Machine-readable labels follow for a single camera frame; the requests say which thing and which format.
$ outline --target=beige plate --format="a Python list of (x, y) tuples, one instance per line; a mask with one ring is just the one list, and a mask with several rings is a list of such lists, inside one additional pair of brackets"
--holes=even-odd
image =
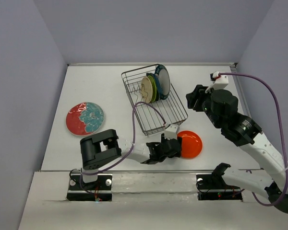
[(148, 77), (143, 77), (140, 93), (143, 97), (142, 101), (146, 103), (151, 102), (153, 96), (153, 86)]

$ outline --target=wire dish rack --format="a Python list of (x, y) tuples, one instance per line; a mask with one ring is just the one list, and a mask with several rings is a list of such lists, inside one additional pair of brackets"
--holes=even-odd
[[(121, 74), (132, 107), (137, 102), (145, 102), (145, 98), (140, 93), (142, 78), (146, 76), (146, 73), (155, 73), (158, 65), (133, 69)], [(172, 84), (167, 99), (150, 104), (162, 114), (167, 123), (180, 125), (188, 118), (188, 114)], [(137, 105), (135, 115), (146, 136), (166, 129), (157, 112), (146, 104)]]

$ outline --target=white wall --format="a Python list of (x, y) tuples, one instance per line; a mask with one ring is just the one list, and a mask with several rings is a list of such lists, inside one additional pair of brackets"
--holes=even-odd
[(0, 230), (18, 229), (66, 64), (32, 0), (0, 0)]
[(273, 0), (34, 0), (68, 63), (237, 62)]
[[(288, 153), (288, 0), (275, 0), (244, 52), (239, 72), (265, 80), (275, 91)], [(253, 119), (281, 150), (276, 109), (270, 93), (261, 84), (241, 79)]]

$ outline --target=red plate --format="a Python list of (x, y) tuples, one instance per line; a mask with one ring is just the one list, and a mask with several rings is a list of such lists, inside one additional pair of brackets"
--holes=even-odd
[(177, 136), (182, 138), (181, 157), (194, 158), (201, 153), (203, 143), (196, 133), (186, 130), (180, 132)]

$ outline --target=purple cable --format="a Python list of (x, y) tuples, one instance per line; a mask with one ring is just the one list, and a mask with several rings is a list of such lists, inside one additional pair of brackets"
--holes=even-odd
[(252, 193), (255, 200), (263, 205), (263, 206), (275, 206), (275, 205), (278, 205), (282, 199), (284, 198), (286, 192), (287, 192), (287, 189), (288, 189), (288, 158), (287, 158), (287, 153), (286, 153), (286, 147), (285, 147), (285, 140), (284, 140), (284, 132), (283, 132), (283, 126), (282, 126), (282, 120), (281, 120), (281, 117), (280, 117), (280, 109), (279, 109), (279, 105), (278, 105), (278, 101), (277, 101), (277, 98), (276, 98), (276, 95), (275, 93), (273, 92), (273, 90), (271, 89), (271, 87), (263, 80), (261, 80), (260, 78), (258, 77), (255, 77), (253, 75), (249, 75), (249, 74), (242, 74), (242, 73), (219, 73), (219, 76), (221, 75), (232, 75), (232, 76), (242, 76), (242, 77), (247, 77), (247, 78), (252, 78), (252, 79), (255, 79), (257, 81), (259, 81), (260, 83), (262, 83), (269, 91), (270, 93), (272, 94), (273, 96), (273, 99), (274, 99), (274, 102), (275, 102), (275, 105), (276, 105), (276, 112), (277, 112), (277, 118), (278, 118), (278, 126), (279, 126), (279, 133), (280, 133), (280, 140), (281, 140), (281, 144), (282, 144), (282, 151), (283, 151), (283, 156), (284, 156), (284, 165), (285, 165), (285, 169), (286, 169), (286, 181), (285, 181), (285, 186), (284, 186), (284, 190), (282, 192), (282, 194), (279, 196), (279, 198), (271, 203), (271, 204), (265, 204), (265, 203), (262, 203), (256, 196), (255, 193)]
[(135, 114), (135, 109), (136, 109), (136, 106), (139, 105), (139, 104), (146, 104), (148, 105), (149, 107), (153, 108), (156, 113), (161, 117), (161, 119), (163, 120), (164, 122), (164, 125), (166, 124), (166, 121), (165, 119), (163, 118), (163, 116), (161, 115), (161, 113), (156, 109), (154, 108), (152, 105), (148, 104), (148, 103), (145, 103), (145, 102), (137, 102), (133, 109), (132, 109), (132, 127), (133, 127), (133, 139), (132, 139), (132, 146), (130, 148), (130, 150), (127, 152), (127, 154), (125, 156), (123, 156), (118, 162), (114, 163), (113, 165), (103, 169), (103, 170), (100, 170), (98, 172), (93, 172), (93, 173), (85, 173), (85, 172), (82, 172), (83, 175), (87, 175), (87, 176), (93, 176), (93, 175), (97, 175), (99, 173), (104, 173), (105, 171), (108, 171), (109, 169), (112, 169), (113, 167), (117, 166), (119, 163), (121, 163), (124, 159), (126, 159), (130, 153), (132, 152), (133, 150), (133, 147), (134, 147), (134, 143), (135, 143), (135, 121), (134, 121), (134, 114)]
[(80, 185), (80, 188), (81, 188), (83, 191), (85, 191), (85, 192), (87, 192), (87, 193), (89, 193), (89, 194), (94, 194), (94, 193), (86, 190), (85, 188), (83, 188), (83, 186), (82, 186), (82, 174), (80, 174), (80, 177), (79, 177), (79, 185)]

